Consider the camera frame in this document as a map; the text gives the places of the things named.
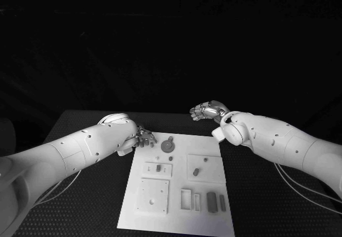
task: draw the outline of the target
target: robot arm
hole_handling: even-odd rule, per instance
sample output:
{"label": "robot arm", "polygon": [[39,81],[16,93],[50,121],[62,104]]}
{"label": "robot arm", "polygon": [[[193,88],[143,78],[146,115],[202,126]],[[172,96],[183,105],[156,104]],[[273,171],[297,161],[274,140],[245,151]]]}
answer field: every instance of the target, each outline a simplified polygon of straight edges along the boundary
{"label": "robot arm", "polygon": [[342,198],[341,145],[315,138],[277,119],[238,111],[224,113],[221,126],[212,131],[212,136],[218,142],[227,139],[235,146],[247,146],[268,161],[310,174]]}
{"label": "robot arm", "polygon": [[102,123],[61,139],[0,158],[0,236],[13,235],[29,210],[49,187],[114,152],[156,142],[128,115],[115,114]]}

